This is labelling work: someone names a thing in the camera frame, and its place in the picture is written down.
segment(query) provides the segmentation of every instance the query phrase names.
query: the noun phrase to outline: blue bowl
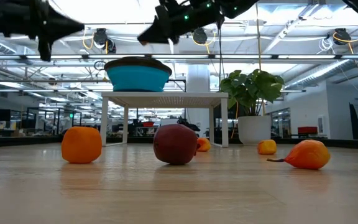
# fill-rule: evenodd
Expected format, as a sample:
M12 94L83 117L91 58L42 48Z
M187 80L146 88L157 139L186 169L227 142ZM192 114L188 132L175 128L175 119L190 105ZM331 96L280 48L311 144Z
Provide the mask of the blue bowl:
M125 57L104 66L114 91L162 92L171 69L163 63L142 57Z

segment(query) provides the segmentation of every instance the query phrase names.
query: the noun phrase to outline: white planter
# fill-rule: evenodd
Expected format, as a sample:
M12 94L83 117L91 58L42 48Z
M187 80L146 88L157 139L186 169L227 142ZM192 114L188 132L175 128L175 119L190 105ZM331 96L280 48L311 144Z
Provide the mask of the white planter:
M238 120L239 138L244 145L256 145L271 138L270 116L243 116Z

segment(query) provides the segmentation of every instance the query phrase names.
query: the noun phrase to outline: white table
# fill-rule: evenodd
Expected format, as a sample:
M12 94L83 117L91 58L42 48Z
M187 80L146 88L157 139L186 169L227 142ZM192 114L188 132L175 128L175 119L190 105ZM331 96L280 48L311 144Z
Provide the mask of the white table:
M229 147L227 126L227 93L184 93L184 92L104 92L102 93L102 120L100 133L103 146L106 144L109 101L124 107L124 133L122 143L128 140L129 108L208 108L209 109L209 140L214 144L214 108L222 104L222 145Z

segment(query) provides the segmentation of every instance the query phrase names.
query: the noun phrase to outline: table top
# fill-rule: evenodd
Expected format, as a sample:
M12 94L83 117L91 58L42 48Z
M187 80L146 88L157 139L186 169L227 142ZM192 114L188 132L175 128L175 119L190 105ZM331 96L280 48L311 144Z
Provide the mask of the table top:
M227 93L185 93L185 92L104 92L102 97L113 103L130 108L209 108L228 98Z

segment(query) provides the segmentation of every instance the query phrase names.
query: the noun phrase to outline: table leg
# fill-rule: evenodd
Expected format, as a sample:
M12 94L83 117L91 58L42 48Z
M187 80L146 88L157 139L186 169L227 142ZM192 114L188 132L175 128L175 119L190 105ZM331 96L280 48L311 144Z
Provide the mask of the table leg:
M209 108L209 141L211 144L215 143L215 123L214 123L214 107Z
M227 124L227 98L221 100L222 108L222 147L229 147L229 128Z
M125 105L124 108L124 133L122 134L122 143L128 142L128 116L129 116L129 107Z
M108 123L109 98L104 97L102 103L102 120L100 125L100 135L102 137L102 146L106 146L107 123Z

